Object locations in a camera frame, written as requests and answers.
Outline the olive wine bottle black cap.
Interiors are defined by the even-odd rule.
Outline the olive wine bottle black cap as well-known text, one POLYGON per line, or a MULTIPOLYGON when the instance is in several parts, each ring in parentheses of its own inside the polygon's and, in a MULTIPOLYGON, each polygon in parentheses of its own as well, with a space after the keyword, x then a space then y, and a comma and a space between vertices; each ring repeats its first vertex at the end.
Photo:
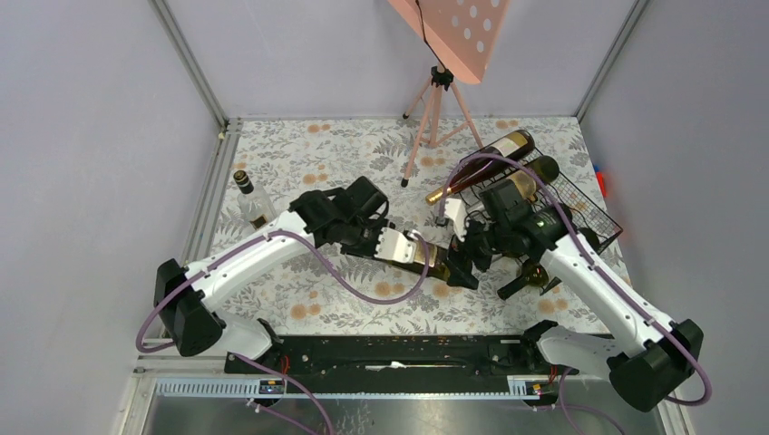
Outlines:
POLYGON ((549 281, 550 277, 546 269, 539 263, 528 259, 521 265, 519 275, 497 290, 497 296, 501 300, 507 300, 527 286, 543 287, 549 281))

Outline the green wine bottle brown label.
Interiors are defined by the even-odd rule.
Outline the green wine bottle brown label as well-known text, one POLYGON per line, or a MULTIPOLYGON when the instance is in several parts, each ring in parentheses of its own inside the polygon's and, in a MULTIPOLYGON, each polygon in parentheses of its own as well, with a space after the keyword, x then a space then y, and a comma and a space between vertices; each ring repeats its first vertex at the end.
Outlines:
MULTIPOLYGON (((526 163, 524 167, 532 172, 544 185, 549 185, 560 175, 558 162, 550 156, 540 156, 526 163)), ((527 172, 516 170, 507 177, 517 188, 521 196, 530 203, 535 202, 540 189, 538 182, 527 172)))

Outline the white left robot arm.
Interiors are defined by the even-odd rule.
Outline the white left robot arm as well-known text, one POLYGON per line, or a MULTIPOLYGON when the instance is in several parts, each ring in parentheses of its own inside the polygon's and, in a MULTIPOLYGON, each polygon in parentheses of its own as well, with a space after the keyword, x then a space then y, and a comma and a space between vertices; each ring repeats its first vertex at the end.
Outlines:
POLYGON ((269 328, 229 318, 220 307, 272 268, 324 245, 373 248, 388 207, 385 193, 366 177, 347 188, 306 191, 236 245, 187 266, 175 259, 158 266, 150 318, 161 319, 182 357, 221 344, 246 354, 259 372, 271 372, 282 351, 269 328))

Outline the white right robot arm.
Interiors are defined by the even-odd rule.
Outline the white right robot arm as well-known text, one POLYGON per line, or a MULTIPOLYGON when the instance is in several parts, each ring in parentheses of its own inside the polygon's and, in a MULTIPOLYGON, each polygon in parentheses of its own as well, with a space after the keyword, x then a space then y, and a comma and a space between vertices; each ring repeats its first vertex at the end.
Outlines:
POLYGON ((459 251, 484 260, 494 253, 525 256, 558 278, 607 326, 610 338, 575 333, 553 322, 527 330, 532 339, 520 349, 521 364, 542 373, 568 366, 610 382, 638 411, 650 411, 693 374, 704 385, 694 406, 706 403, 712 384, 698 361, 704 341, 691 320, 674 321, 615 274, 588 239, 578 233, 558 202, 535 211, 517 187, 504 180, 482 193, 488 221, 472 219, 464 202, 442 198, 440 215, 453 223, 459 251))

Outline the dark wine bottle beside arm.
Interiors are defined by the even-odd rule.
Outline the dark wine bottle beside arm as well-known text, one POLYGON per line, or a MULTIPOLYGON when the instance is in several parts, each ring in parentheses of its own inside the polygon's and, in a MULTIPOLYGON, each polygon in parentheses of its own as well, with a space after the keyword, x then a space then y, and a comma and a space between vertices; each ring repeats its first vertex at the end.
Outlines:
POLYGON ((423 249, 420 242, 415 242, 415 253, 413 261, 410 263, 400 263, 394 260, 385 260, 389 266, 400 270, 408 271, 420 275, 423 272, 424 264, 428 265, 427 277, 435 278, 445 283, 449 282, 451 270, 445 263, 448 251, 432 243, 427 243, 427 249, 423 249))

